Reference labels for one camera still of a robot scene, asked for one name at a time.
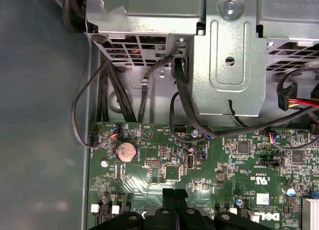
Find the capacitor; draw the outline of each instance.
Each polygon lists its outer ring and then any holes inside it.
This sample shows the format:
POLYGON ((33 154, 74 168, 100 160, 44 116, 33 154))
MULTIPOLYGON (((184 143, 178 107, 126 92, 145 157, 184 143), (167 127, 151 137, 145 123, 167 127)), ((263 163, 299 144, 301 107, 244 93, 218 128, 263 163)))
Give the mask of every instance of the capacitor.
POLYGON ((124 163, 132 161, 137 154, 137 147, 130 141, 122 142, 116 150, 116 155, 124 163))
POLYGON ((234 202, 235 202, 235 204, 237 206, 242 206, 243 205, 243 201, 241 200, 241 198, 238 195, 235 195, 233 197, 233 200, 234 200, 234 202))
POLYGON ((186 150, 190 153, 190 154, 193 154, 195 152, 195 149, 194 147, 191 145, 191 144, 188 144, 186 146, 186 150))
POLYGON ((282 188, 284 194, 288 195, 289 197, 293 197, 296 195, 295 189, 292 188, 290 185, 284 185, 282 188))

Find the wire bundle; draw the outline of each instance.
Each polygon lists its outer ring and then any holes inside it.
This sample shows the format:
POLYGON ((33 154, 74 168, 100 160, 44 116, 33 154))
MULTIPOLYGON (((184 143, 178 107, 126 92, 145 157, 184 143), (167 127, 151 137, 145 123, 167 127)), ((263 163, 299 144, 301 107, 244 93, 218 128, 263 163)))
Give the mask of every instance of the wire bundle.
POLYGON ((271 144, 275 144, 276 143, 276 139, 278 138, 278 134, 272 134, 272 133, 269 133, 269 139, 270 139, 270 143, 271 144))
POLYGON ((307 105, 319 108, 319 100, 317 99, 289 99, 289 108, 293 108, 298 105, 307 105))

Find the gray metal panel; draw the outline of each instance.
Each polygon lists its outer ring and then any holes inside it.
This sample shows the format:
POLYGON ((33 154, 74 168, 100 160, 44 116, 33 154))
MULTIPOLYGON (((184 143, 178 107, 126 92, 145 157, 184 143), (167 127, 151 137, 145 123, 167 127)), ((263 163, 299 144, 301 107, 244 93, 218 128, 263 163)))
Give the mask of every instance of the gray metal panel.
MULTIPOLYGON (((70 114, 88 79, 88 40, 67 33, 54 0, 0 0, 0 7, 0 228, 79 230, 84 149, 70 114)), ((94 96, 90 105, 84 96, 82 134, 92 107, 94 96)))

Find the motherboard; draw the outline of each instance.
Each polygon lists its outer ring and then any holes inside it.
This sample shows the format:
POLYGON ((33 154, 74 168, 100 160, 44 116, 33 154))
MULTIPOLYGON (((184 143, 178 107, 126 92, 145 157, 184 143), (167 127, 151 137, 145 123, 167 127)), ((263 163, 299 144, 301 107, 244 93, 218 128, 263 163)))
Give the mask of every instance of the motherboard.
MULTIPOLYGON (((175 132, 189 138, 194 129, 175 132)), ((319 198, 319 145, 281 150, 271 133, 285 147, 314 138, 308 130, 272 129, 185 144, 167 125, 94 123, 91 144, 112 138, 90 152, 88 229, 128 211, 145 216, 162 206, 163 188, 174 188, 212 219, 229 211, 271 229, 302 230, 303 202, 319 198)))

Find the cable connector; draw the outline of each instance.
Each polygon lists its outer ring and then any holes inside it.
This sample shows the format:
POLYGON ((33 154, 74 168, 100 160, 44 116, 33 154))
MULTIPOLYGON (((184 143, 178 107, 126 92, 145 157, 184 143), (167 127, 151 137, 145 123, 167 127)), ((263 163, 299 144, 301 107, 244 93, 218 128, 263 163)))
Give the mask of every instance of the cable connector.
POLYGON ((282 78, 277 86, 278 107, 284 111, 289 109, 289 99, 297 98, 298 84, 292 83, 287 88, 283 88, 283 84, 286 78, 282 78))

